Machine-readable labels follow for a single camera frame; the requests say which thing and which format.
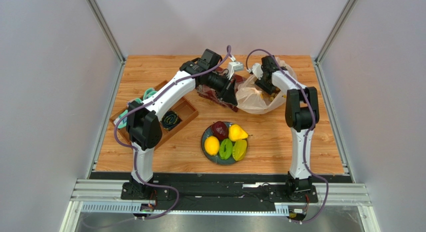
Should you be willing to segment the translucent plastic bag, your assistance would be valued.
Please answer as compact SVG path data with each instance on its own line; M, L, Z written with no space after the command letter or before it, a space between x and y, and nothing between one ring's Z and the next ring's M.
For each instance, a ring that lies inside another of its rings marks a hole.
M263 73L272 73L277 71L278 68L275 62L271 58L265 56L261 59L261 68ZM287 99L287 91L281 91L276 86L275 92L281 92L280 97L276 97L272 102L268 100L269 94L264 92L260 87L255 85L257 78L251 74L249 78L238 86L236 92L237 107L250 114L265 114L268 113L281 105L285 104Z

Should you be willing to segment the dark red fake fruit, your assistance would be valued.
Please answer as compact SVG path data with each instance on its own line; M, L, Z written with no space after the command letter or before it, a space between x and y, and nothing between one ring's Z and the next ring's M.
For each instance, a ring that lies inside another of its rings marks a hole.
M222 122L217 121L210 127L212 134L214 137L216 137L219 141L225 140L229 136L229 129L228 126Z

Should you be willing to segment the yellow fake pear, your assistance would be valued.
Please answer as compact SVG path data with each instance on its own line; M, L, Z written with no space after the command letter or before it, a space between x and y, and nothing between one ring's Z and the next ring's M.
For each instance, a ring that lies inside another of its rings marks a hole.
M228 129L228 136L231 141L236 142L241 139L247 139L249 135L239 125L232 124Z

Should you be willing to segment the yellow fake fruit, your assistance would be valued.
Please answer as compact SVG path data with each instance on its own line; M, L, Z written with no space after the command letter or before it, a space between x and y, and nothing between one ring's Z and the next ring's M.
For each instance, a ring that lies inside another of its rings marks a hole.
M210 136L204 141L204 149L207 154L216 156L220 149L220 141L216 137Z

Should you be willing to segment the green fake fruit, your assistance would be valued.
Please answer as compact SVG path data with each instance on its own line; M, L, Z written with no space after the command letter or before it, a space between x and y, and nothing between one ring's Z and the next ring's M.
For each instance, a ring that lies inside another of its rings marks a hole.
M228 160L233 152L233 142L230 139L224 139L220 143L219 156L222 160Z

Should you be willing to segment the yellow fake banana piece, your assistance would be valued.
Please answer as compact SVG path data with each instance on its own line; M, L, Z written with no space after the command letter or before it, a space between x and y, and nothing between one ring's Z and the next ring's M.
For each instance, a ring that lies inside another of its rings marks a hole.
M241 161L245 158L248 148L248 142L245 139L237 140L232 148L232 157L235 161Z

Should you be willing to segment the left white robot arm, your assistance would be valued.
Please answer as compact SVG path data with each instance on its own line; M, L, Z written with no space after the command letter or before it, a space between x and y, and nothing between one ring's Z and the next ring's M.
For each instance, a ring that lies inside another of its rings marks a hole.
M175 76L155 95L141 103L131 102L128 105L126 131L133 150L133 169L129 181L123 184L123 199L130 196L145 199L152 195L153 154L163 135L161 120L182 97L197 86L205 85L213 89L221 101L237 105L232 77L215 73L231 57L230 46L225 58L205 49L201 57L183 63Z

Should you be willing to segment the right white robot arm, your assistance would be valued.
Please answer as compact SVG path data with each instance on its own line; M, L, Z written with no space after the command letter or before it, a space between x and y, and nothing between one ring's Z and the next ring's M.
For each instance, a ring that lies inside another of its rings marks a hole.
M256 84L271 93L273 88L286 92L285 121L292 135L292 157L288 178L285 182L288 194L301 194L312 189L310 168L311 143L314 128L319 122L318 91L307 87L279 66L274 56L261 59Z

